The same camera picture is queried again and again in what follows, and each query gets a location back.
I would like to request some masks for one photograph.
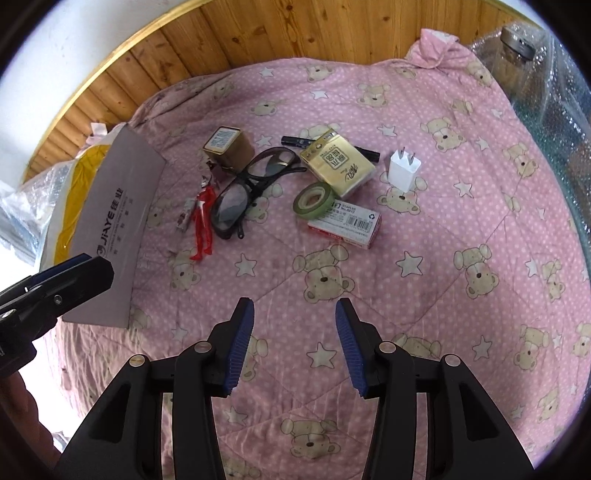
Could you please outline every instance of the teddy bear print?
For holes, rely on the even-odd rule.
[[[382,173],[379,179],[383,183],[388,183],[387,173]],[[417,203],[417,190],[420,192],[427,190],[427,182],[421,177],[415,179],[414,187],[409,192],[403,192],[395,186],[390,185],[386,195],[380,195],[378,197],[378,205],[385,205],[389,209],[394,210],[394,212],[418,215],[421,213],[421,207]]]
[[[511,197],[510,195],[504,193],[503,198],[505,199],[505,204],[510,211],[515,213],[519,213],[521,211],[521,204],[519,203],[517,197]]]
[[[246,463],[241,458],[234,458],[222,452],[223,471],[226,474],[226,480],[257,479],[261,476],[261,471]]]
[[[191,257],[196,254],[197,248],[193,247],[191,250],[182,250],[168,259],[168,266],[173,270],[170,288],[173,290],[188,290],[199,283],[201,275],[197,273],[197,266],[191,260]]]
[[[493,273],[485,263],[492,257],[491,249],[486,244],[457,251],[453,256],[453,264],[458,270],[466,269],[466,293],[472,300],[480,295],[489,294],[499,284],[499,276]]]
[[[579,323],[577,333],[580,337],[573,345],[573,355],[583,358],[591,351],[591,323]]]
[[[283,195],[283,188],[280,184],[274,183],[265,189],[262,195],[251,203],[246,211],[246,219],[256,223],[265,223],[269,214],[269,199],[279,198]]]
[[[519,331],[521,348],[515,354],[513,362],[522,370],[532,371],[538,364],[537,358],[541,348],[548,347],[550,335],[537,328],[522,325]]]
[[[269,345],[263,338],[257,339],[251,335],[246,349],[246,357],[244,357],[244,365],[242,366],[241,379],[245,382],[250,382],[256,376],[255,367],[259,357],[269,355]]]
[[[352,291],[355,282],[352,278],[344,277],[337,266],[349,258],[347,249],[342,245],[333,245],[325,250],[311,254],[297,256],[293,262],[293,269],[299,273],[306,272],[306,290],[304,298],[309,303],[320,300],[334,300],[344,292]]]
[[[546,288],[551,302],[558,300],[566,289],[564,283],[558,277],[560,270],[562,270],[562,265],[558,259],[542,265],[542,278],[546,281]]]
[[[527,150],[521,142],[503,150],[503,156],[513,162],[517,173],[524,179],[531,177],[538,169],[538,164],[526,155]]]
[[[453,103],[450,105],[454,112],[463,113],[464,115],[470,115],[474,112],[474,107],[470,102],[465,102],[464,100],[460,100],[455,98]]]
[[[150,207],[148,212],[148,219],[146,220],[146,226],[148,228],[156,228],[162,225],[162,216],[164,215],[164,209],[169,208],[171,201],[167,199],[158,199]]]
[[[545,397],[540,399],[538,408],[542,409],[538,423],[542,423],[556,414],[558,410],[558,387],[553,388]]]
[[[394,71],[408,80],[414,80],[415,78],[417,78],[416,72],[412,69],[408,69],[405,67],[396,67]]]
[[[453,150],[462,145],[466,138],[460,135],[455,130],[451,129],[452,121],[444,116],[443,118],[436,118],[426,124],[421,124],[421,130],[429,133],[435,140],[435,145],[440,152]]]
[[[321,135],[323,135],[324,133],[326,133],[330,129],[334,130],[335,132],[338,132],[340,130],[340,125],[339,124],[328,124],[328,125],[318,124],[318,125],[314,125],[313,127],[310,127],[310,128],[302,128],[300,130],[300,137],[310,138],[312,140],[318,140]]]
[[[213,88],[213,99],[219,101],[222,98],[230,95],[231,91],[234,90],[234,82],[229,78],[224,78],[214,85]]]
[[[308,73],[308,82],[310,83],[324,80],[334,72],[334,69],[326,65],[302,65],[300,68],[306,70]]]
[[[392,342],[414,356],[439,358],[441,355],[441,344],[438,341],[429,342],[419,337],[409,337],[405,333],[399,333]]]
[[[492,85],[491,73],[478,60],[471,61],[466,65],[466,70],[476,79],[478,85],[483,87],[490,87]]]
[[[326,434],[336,431],[333,420],[285,419],[281,422],[281,431],[293,437],[290,452],[294,457],[315,459],[340,452],[340,445],[331,442]]]
[[[275,115],[279,104],[280,102],[274,102],[272,100],[261,100],[256,106],[251,108],[251,112],[256,116]]]
[[[390,85],[387,83],[384,83],[383,85],[367,85],[366,83],[360,83],[357,87],[363,92],[361,98],[357,99],[358,104],[373,108],[386,106],[388,104],[385,92],[390,90]]]

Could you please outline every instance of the masking tape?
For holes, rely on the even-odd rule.
[[[330,185],[318,181],[308,185],[295,197],[293,210],[297,216],[306,220],[313,220],[323,216],[335,200]]]

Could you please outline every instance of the wooden wall paneling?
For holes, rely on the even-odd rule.
[[[246,42],[246,48],[254,63],[277,58],[254,1],[216,0],[216,3],[220,3],[220,6],[224,4],[225,10],[230,12],[228,22],[233,22],[236,25],[236,31],[242,33],[242,38]]]
[[[46,170],[48,167],[41,165],[37,161],[38,157],[33,158],[31,163],[29,163],[29,173],[27,174],[28,179],[30,180],[36,175],[39,175],[42,171]]]
[[[230,17],[228,6],[214,0],[201,9],[230,66],[236,68],[253,63],[243,34],[235,28],[235,22]]]
[[[285,4],[289,12],[289,22],[301,45],[301,56],[319,60],[331,60],[321,35],[312,0],[284,0],[276,3]]]
[[[442,30],[458,36],[460,33],[460,26],[463,22],[463,14],[462,0],[446,0],[446,9],[445,12],[443,12]]]
[[[400,6],[404,0],[373,0],[368,2],[369,58],[364,63],[391,59],[400,48]]]
[[[50,165],[72,159],[72,156],[69,153],[63,151],[50,140],[45,140],[45,142],[43,142],[43,145],[39,149],[38,156],[48,161]]]
[[[40,154],[35,157],[33,162],[35,162],[39,166],[39,168],[41,168],[42,170],[45,170],[47,168],[51,168],[53,165],[55,165],[55,163],[57,163],[57,161],[46,160]]]
[[[398,50],[392,57],[404,58],[413,43],[421,36],[420,4],[416,1],[399,1],[395,15],[400,38],[397,43]]]
[[[325,58],[333,61],[355,61],[353,38],[354,26],[350,22],[348,0],[311,0],[310,7],[319,25],[319,38],[325,45]]]
[[[131,52],[117,59],[107,72],[137,105],[160,91]]]
[[[80,148],[82,145],[86,143],[87,135],[82,133],[68,120],[66,120],[66,117],[60,118],[60,120],[56,124],[56,127],[54,128],[54,131],[64,135],[64,137],[66,137],[78,148]]]
[[[47,137],[51,142],[66,152],[71,158],[74,158],[80,151],[80,148],[72,143],[63,133],[57,128],[54,128]]]
[[[92,85],[91,91],[118,118],[128,121],[138,108],[132,98],[113,80],[109,72],[101,73]]]
[[[254,1],[215,0],[202,10],[232,67],[276,58]]]
[[[289,0],[253,0],[278,59],[304,57],[303,39],[294,25]]]
[[[139,42],[131,53],[160,89],[191,77],[160,30]]]
[[[92,120],[88,115],[86,115],[82,110],[80,110],[76,104],[72,105],[66,113],[64,113],[64,118],[73,125],[76,129],[78,129],[82,134],[88,136],[92,134],[92,130],[90,129],[90,123]]]
[[[497,17],[500,10],[487,2],[482,2],[480,6],[480,28],[478,29],[478,36],[481,37],[487,33],[492,32],[498,26]]]
[[[462,17],[457,36],[463,45],[472,43],[478,36],[481,5],[482,2],[480,0],[462,0],[462,6],[460,7]]]
[[[112,127],[121,122],[121,118],[117,117],[111,110],[109,110],[109,108],[101,102],[90,89],[82,92],[74,102],[74,105],[82,110],[93,122],[106,124],[108,127]]]
[[[200,8],[163,26],[162,32],[192,76],[224,72],[230,68]]]

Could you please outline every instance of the gold tissue pack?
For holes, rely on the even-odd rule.
[[[321,181],[330,185],[344,199],[368,181],[374,165],[359,151],[330,129],[300,153],[300,158]]]

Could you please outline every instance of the pink bed comforter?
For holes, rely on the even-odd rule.
[[[353,389],[337,337],[335,302],[348,296],[362,320],[414,355],[459,355],[533,461],[568,425],[591,359],[582,250],[550,166],[456,37],[423,30],[406,60],[372,66],[288,59],[186,80],[131,124],[168,164],[138,258],[130,330],[56,330],[63,387],[81,411],[133,353],[175,355],[247,296],[256,320],[242,381],[214,402],[227,473],[358,478],[376,403]],[[219,125],[248,132],[257,152],[327,127],[382,158],[406,147],[423,162],[420,179],[403,194],[381,164],[350,199],[383,216],[364,251],[308,231],[291,204],[314,177],[282,177],[248,213],[245,239],[216,238],[196,264],[193,228],[179,236],[175,222]],[[338,288],[314,280],[323,275]],[[418,478],[425,436],[421,414]],[[170,454],[165,435],[167,473]]]

